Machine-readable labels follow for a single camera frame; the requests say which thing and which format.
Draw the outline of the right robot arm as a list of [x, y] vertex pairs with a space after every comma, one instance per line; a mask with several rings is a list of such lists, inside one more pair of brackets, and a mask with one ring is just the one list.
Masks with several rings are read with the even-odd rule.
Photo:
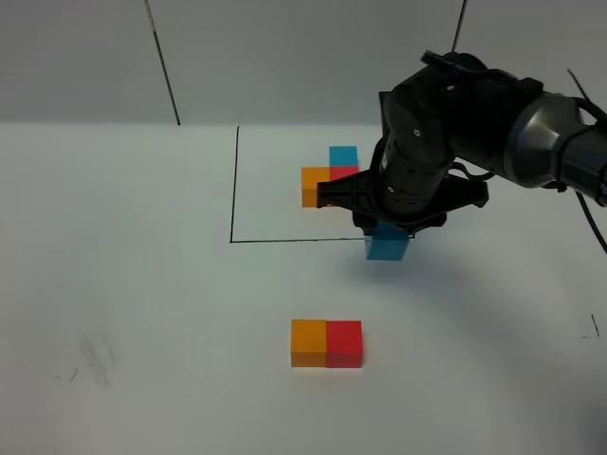
[[356, 227], [440, 227], [452, 210], [482, 207], [494, 176], [605, 204], [606, 115], [585, 94], [548, 92], [467, 53], [422, 61], [379, 96], [382, 135], [345, 202]]

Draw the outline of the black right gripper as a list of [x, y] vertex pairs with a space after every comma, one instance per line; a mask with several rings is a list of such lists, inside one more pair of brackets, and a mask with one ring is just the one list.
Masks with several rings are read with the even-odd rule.
[[355, 226], [370, 234], [385, 221], [412, 235], [443, 226], [447, 212], [436, 205], [444, 199], [439, 189], [452, 162], [441, 137], [383, 137], [367, 173], [368, 210], [353, 212]]

